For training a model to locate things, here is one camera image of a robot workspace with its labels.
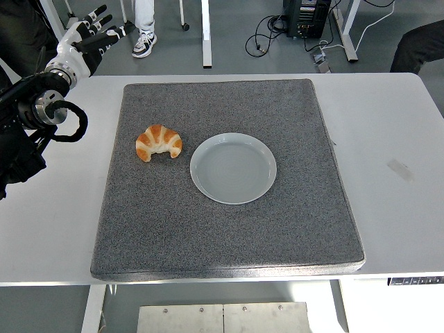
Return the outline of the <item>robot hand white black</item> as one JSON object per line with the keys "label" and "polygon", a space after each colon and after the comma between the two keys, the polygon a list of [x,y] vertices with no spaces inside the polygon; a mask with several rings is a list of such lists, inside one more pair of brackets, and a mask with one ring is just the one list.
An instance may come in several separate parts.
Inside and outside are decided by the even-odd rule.
{"label": "robot hand white black", "polygon": [[108,26],[111,14],[102,5],[74,23],[57,45],[56,56],[46,65],[46,73],[64,76],[70,85],[94,74],[104,54],[135,30],[132,22]]}

